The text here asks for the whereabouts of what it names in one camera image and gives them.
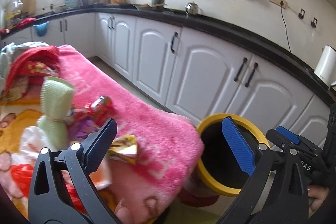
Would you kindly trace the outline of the person's right hand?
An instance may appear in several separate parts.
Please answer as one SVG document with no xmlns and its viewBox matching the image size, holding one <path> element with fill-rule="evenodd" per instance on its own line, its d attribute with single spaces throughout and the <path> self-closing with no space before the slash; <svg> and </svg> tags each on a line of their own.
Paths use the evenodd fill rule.
<svg viewBox="0 0 336 224">
<path fill-rule="evenodd" d="M 324 202 L 329 194 L 329 189 L 320 185 L 310 185 L 307 187 L 308 197 L 313 199 L 309 206 L 309 213 L 315 212 Z"/>
</svg>

